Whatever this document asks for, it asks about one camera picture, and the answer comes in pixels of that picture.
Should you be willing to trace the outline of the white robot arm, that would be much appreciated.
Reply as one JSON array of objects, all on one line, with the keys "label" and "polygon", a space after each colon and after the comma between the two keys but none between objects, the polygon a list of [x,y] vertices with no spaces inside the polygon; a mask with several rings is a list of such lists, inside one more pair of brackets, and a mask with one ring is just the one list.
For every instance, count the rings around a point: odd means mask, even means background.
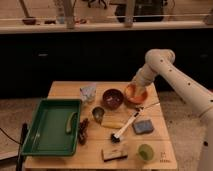
[{"label": "white robot arm", "polygon": [[175,53],[170,49],[149,50],[145,54],[145,64],[136,72],[132,83],[144,90],[160,75],[195,110],[206,125],[197,171],[213,171],[213,92],[177,69],[174,60]]}]

